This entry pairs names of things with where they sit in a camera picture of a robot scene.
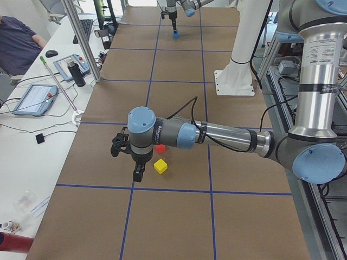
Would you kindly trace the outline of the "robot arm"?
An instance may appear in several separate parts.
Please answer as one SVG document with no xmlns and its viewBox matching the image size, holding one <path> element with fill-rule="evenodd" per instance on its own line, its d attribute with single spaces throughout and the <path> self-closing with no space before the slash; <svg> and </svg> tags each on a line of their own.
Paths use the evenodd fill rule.
<svg viewBox="0 0 347 260">
<path fill-rule="evenodd" d="M 165 15 L 168 15 L 172 27 L 173 27 L 173 34 L 175 36 L 178 36 L 178 30 L 177 30 L 177 25 L 176 25 L 176 19 L 177 19 L 177 8 L 176 8 L 176 3 L 178 2 L 180 6 L 183 8 L 185 14 L 188 17 L 191 17 L 195 14 L 196 10 L 201 8 L 204 5 L 209 4 L 213 0 L 195 0 L 195 1 L 190 1 L 190 0 L 183 0 L 183 1 L 176 1 L 176 0 L 167 0 L 166 1 L 166 8 L 164 11 L 162 11 L 161 17 L 162 19 L 165 18 Z"/>
<path fill-rule="evenodd" d="M 346 35 L 346 1 L 281 1 L 277 31 L 298 33 L 303 39 L 297 113 L 286 134 L 219 126 L 174 116 L 158 118 L 147 107 L 128 114 L 127 151 L 140 182 L 154 145 L 191 149 L 217 144 L 241 153 L 272 159 L 308 183 L 337 178 L 345 157 L 336 145 L 332 115 L 338 92 L 340 53 Z"/>
</svg>

